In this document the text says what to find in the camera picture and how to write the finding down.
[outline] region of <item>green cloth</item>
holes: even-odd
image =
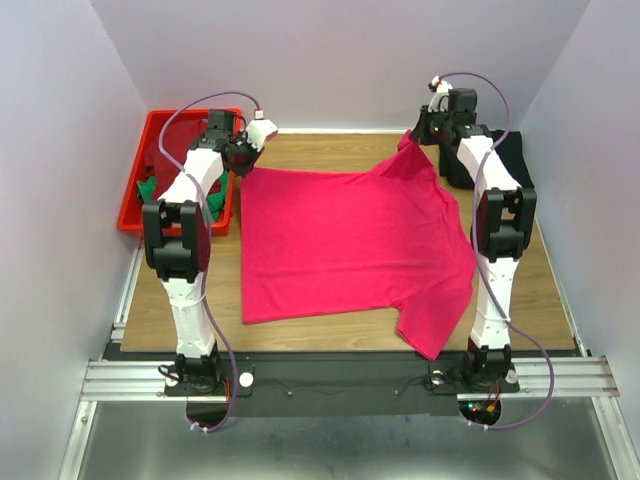
[[[207,204],[209,205],[209,210],[211,210],[211,215],[213,216],[213,221],[215,222],[220,215],[220,212],[224,210],[224,202],[227,197],[227,188],[229,187],[229,172],[224,172],[220,176],[220,191],[217,193],[212,193],[207,197]],[[147,200],[151,200],[153,197],[153,191],[156,189],[156,177],[154,175],[150,176],[146,182],[136,182],[138,184],[138,197],[146,202]],[[203,211],[202,216],[204,217],[205,222],[207,221],[207,214]]]

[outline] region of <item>white baseboard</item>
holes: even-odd
[[[278,133],[304,133],[304,134],[403,134],[408,128],[380,129],[380,128],[280,128]]]

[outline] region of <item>dark red cloth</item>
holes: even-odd
[[[458,204],[408,134],[366,173],[256,168],[241,208],[245,323],[391,306],[435,359],[471,300]]]
[[[164,148],[181,165],[187,161],[187,151],[191,142],[207,128],[206,122],[202,120],[176,120],[169,125],[164,135]],[[158,139],[155,138],[144,158],[145,172],[147,178],[151,175],[156,177],[156,189],[152,198],[157,200],[160,195],[167,191],[176,176],[180,172],[164,155],[160,153]],[[215,182],[209,193],[220,191],[220,182]]]

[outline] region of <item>gray wall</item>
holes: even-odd
[[[233,87],[281,127],[406,128],[453,69],[490,75],[518,124],[588,0],[92,3],[149,108]],[[502,125],[495,94],[479,93],[482,120]]]
[[[592,0],[527,113],[539,219],[579,331],[640,445],[640,3]]]
[[[2,2],[0,45],[0,478],[50,479],[133,249],[146,109],[86,1]]]

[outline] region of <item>black cloth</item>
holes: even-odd
[[[491,132],[491,137],[495,142],[504,133],[504,130]],[[496,148],[502,163],[509,174],[523,187],[534,188],[527,164],[522,155],[522,134],[520,132],[509,132],[507,138]],[[447,177],[449,185],[465,190],[473,189],[473,179],[467,172],[465,166],[460,163],[455,151],[447,145],[440,145],[440,166],[441,177]]]

